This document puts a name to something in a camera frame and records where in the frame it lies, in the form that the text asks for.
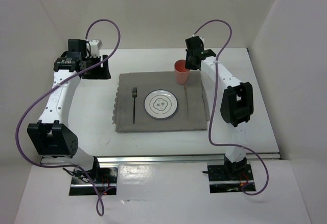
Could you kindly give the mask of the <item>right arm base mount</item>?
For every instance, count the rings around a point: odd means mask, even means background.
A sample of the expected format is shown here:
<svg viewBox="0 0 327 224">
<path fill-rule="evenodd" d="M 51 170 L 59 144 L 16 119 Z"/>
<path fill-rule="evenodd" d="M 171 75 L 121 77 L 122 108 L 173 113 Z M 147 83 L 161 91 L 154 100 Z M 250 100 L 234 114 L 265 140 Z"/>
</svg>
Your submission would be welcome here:
<svg viewBox="0 0 327 224">
<path fill-rule="evenodd" d="M 224 165 L 208 165 L 202 172 L 208 176 L 210 193 L 255 192 L 255 183 L 250 164 L 236 173 L 228 174 Z"/>
</svg>

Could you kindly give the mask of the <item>white patterned plate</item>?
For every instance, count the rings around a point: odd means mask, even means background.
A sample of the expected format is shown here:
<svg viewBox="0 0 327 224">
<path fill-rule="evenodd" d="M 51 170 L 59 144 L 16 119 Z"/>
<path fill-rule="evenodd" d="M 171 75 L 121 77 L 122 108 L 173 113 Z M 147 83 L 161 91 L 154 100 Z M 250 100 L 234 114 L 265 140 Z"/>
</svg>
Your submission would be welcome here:
<svg viewBox="0 0 327 224">
<path fill-rule="evenodd" d="M 169 119 L 177 112 L 178 100 L 167 90 L 154 90 L 145 97 L 144 108 L 154 119 Z"/>
</svg>

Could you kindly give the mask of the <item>dark metal fork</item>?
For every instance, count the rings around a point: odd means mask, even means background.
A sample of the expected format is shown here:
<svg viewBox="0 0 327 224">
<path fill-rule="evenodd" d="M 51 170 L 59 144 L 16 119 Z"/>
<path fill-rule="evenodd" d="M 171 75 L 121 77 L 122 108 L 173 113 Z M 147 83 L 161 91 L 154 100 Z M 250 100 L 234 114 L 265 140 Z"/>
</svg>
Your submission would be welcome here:
<svg viewBox="0 0 327 224">
<path fill-rule="evenodd" d="M 133 124 L 135 124 L 135 112 L 136 112 L 136 98 L 137 98 L 137 87 L 132 88 L 132 97 L 133 97 Z"/>
</svg>

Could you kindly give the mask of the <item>grey cloth placemat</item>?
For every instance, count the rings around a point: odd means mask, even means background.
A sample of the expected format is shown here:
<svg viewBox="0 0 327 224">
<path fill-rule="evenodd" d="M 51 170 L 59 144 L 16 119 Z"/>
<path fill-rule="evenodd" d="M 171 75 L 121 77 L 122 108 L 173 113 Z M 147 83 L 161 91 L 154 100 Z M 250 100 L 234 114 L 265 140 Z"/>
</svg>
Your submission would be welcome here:
<svg viewBox="0 0 327 224">
<path fill-rule="evenodd" d="M 137 87 L 135 124 L 132 88 Z M 175 81 L 172 71 L 134 72 L 119 75 L 112 120 L 118 133 L 203 131 L 207 129 L 209 109 L 201 74 L 191 71 L 187 79 L 189 119 L 186 119 L 184 86 Z M 154 90 L 167 90 L 178 100 L 177 112 L 169 119 L 154 119 L 144 108 L 145 97 Z"/>
</svg>

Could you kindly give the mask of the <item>red plastic cup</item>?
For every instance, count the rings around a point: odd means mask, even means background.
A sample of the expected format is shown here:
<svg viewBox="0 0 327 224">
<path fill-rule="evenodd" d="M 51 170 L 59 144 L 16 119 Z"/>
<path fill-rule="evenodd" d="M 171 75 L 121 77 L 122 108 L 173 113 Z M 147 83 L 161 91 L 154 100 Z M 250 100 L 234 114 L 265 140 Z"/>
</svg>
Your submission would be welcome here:
<svg viewBox="0 0 327 224">
<path fill-rule="evenodd" d="M 175 81 L 179 85 L 187 82 L 190 70 L 185 67 L 186 60 L 178 60 L 174 64 Z"/>
</svg>

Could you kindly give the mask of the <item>grey table knife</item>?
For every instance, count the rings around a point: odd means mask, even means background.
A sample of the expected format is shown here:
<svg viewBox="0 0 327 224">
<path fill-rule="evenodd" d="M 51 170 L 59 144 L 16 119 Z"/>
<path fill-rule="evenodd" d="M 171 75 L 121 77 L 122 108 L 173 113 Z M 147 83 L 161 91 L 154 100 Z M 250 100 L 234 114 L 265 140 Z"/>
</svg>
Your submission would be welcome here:
<svg viewBox="0 0 327 224">
<path fill-rule="evenodd" d="M 184 94 L 185 94 L 185 107 L 186 107 L 186 119 L 189 119 L 189 102 L 188 102 L 188 87 L 187 82 L 184 85 Z"/>
</svg>

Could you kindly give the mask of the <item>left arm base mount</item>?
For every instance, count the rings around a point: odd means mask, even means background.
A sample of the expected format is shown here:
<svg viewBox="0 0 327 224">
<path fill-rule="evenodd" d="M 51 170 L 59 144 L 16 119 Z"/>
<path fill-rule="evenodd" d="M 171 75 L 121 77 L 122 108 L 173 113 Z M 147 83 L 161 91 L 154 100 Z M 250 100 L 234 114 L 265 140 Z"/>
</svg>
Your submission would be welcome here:
<svg viewBox="0 0 327 224">
<path fill-rule="evenodd" d="M 67 168 L 63 168 L 63 170 L 72 177 L 69 196 L 96 195 L 91 181 L 84 173 L 76 169 L 68 170 Z M 97 175 L 89 172 L 89 176 L 101 195 L 116 195 L 118 181 L 117 167 L 99 168 Z"/>
</svg>

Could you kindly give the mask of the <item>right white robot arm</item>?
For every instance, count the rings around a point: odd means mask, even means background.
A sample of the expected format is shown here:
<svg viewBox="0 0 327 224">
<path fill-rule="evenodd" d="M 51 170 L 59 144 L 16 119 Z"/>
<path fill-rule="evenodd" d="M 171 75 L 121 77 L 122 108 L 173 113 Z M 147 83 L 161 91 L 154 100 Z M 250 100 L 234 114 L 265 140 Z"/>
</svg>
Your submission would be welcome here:
<svg viewBox="0 0 327 224">
<path fill-rule="evenodd" d="M 204 49 L 204 43 L 199 36 L 185 40 L 185 68 L 198 70 L 204 61 L 202 71 L 212 79 L 218 77 L 215 84 L 218 92 L 215 98 L 221 98 L 220 114 L 230 130 L 230 144 L 224 155 L 223 170 L 228 179 L 235 179 L 245 170 L 247 159 L 245 149 L 245 131 L 247 123 L 254 112 L 253 88 L 249 82 L 243 83 L 236 78 L 220 61 L 214 61 L 216 54 L 211 49 Z"/>
</svg>

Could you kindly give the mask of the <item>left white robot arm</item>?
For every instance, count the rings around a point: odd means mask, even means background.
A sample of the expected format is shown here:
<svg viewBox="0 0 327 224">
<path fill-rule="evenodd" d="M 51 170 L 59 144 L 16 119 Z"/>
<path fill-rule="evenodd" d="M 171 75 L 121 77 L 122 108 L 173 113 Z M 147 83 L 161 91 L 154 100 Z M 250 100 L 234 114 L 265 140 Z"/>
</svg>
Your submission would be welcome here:
<svg viewBox="0 0 327 224">
<path fill-rule="evenodd" d="M 111 78 L 106 58 L 100 55 L 101 40 L 68 40 L 68 50 L 54 63 L 53 87 L 38 122 L 28 125 L 27 133 L 37 152 L 46 158 L 60 159 L 66 164 L 82 167 L 83 177 L 90 183 L 101 178 L 99 163 L 94 156 L 79 148 L 77 135 L 68 127 L 73 96 L 81 79 Z"/>
</svg>

